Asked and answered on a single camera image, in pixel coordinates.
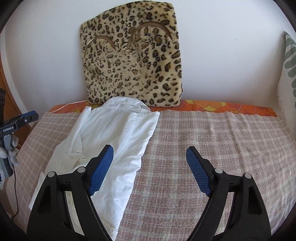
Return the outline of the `left hand grey glove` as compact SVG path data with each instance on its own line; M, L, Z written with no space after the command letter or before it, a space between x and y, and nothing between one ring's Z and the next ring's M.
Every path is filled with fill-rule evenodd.
M10 159L11 159L11 163L13 165L15 165L15 166L18 166L20 164L18 159L16 158L17 154L19 152L18 149L17 149L18 143L19 143L19 138L17 136L15 136L15 135L11 135L11 145L10 145L9 150L7 151L5 148L0 147L0 149L1 149L1 153L0 153L1 158L5 159L5 158L7 158L9 156Z

